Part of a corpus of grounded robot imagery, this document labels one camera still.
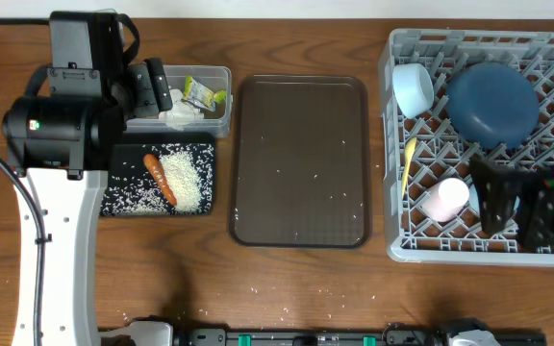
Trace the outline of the light blue cup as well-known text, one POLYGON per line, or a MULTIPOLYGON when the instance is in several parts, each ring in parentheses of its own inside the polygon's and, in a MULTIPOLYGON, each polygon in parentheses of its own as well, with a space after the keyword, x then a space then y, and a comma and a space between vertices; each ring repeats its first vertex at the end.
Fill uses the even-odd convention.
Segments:
MULTIPOLYGON (((469 188, 469 197, 468 197, 468 203, 469 203, 469 207, 471 208, 471 210, 476 214, 476 215, 480 215, 480 207, 479 207, 479 199, 478 199, 478 193, 477 193, 477 190, 475 188, 475 185, 472 184, 469 188)), ((516 198, 516 201, 515 201, 515 204, 514 204, 514 213, 516 213, 518 207, 519 207, 519 203, 520 203, 520 200, 519 198, 517 197, 516 198)))

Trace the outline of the white paper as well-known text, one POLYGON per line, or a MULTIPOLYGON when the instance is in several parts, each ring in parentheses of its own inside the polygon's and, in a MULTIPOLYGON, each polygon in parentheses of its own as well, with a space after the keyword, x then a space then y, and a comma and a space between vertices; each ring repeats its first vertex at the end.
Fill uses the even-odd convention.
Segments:
POLYGON ((204 119, 204 113, 200 109, 183 100, 183 92, 180 89, 173 88, 169 93, 173 102, 172 109, 162 111, 158 117, 167 127, 183 131, 185 126, 204 119))

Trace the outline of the yellow food wrapper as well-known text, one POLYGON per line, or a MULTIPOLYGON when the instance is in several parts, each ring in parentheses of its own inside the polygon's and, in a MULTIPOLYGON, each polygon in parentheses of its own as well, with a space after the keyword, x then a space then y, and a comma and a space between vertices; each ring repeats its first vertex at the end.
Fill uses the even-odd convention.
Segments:
POLYGON ((185 79, 183 100, 197 108, 216 111, 217 106, 224 103, 227 96, 228 94, 225 90, 212 91, 190 75, 185 79))

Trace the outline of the pink white cup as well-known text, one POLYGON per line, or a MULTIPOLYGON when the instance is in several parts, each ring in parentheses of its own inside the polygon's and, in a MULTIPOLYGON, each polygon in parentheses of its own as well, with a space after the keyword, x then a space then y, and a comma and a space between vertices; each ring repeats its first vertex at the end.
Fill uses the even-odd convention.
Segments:
POLYGON ((446 222, 456 216, 468 199, 467 184, 458 178, 447 178, 430 188, 421 210, 434 221, 446 222))

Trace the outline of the large blue plate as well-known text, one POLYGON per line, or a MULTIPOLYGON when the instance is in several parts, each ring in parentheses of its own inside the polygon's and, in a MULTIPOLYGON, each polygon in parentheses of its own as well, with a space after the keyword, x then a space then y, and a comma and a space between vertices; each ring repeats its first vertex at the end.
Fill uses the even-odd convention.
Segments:
POLYGON ((539 123, 539 101, 530 82, 497 62, 474 64, 446 88, 446 112, 453 128, 484 149, 517 148, 539 123))

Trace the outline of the yellow spoon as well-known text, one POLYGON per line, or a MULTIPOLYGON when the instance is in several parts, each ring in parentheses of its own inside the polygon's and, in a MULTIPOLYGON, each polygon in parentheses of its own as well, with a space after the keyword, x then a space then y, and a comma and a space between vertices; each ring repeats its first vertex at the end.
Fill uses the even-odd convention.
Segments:
POLYGON ((409 171, 411 168, 412 159, 416 152, 417 138, 412 137, 408 140, 404 147, 404 169, 401 178, 401 196, 406 197, 406 190, 409 180, 409 171))

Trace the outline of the light blue rice bowl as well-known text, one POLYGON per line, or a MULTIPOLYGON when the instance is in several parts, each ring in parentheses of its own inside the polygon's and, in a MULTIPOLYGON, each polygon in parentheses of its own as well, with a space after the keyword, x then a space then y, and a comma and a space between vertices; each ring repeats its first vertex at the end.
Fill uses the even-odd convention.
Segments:
POLYGON ((434 102, 434 88, 427 69, 420 63, 397 65, 392 72, 393 93, 406 118, 429 111, 434 102))

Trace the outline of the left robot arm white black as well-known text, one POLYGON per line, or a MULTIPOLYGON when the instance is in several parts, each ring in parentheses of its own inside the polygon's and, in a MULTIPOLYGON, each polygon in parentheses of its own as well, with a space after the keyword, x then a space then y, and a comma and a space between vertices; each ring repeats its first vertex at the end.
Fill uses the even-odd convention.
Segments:
POLYGON ((167 110, 164 66, 114 60, 40 67, 6 113, 20 214, 16 345, 169 345, 166 322, 98 329, 96 233, 113 147, 127 119, 167 110))

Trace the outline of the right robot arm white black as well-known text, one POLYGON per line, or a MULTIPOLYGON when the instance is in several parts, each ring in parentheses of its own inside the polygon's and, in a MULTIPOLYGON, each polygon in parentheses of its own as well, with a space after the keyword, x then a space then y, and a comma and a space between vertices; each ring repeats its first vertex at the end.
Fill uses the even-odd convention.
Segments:
POLYGON ((485 233, 502 232, 514 218, 522 247, 554 245, 554 168, 525 172, 474 158, 469 173, 485 233))

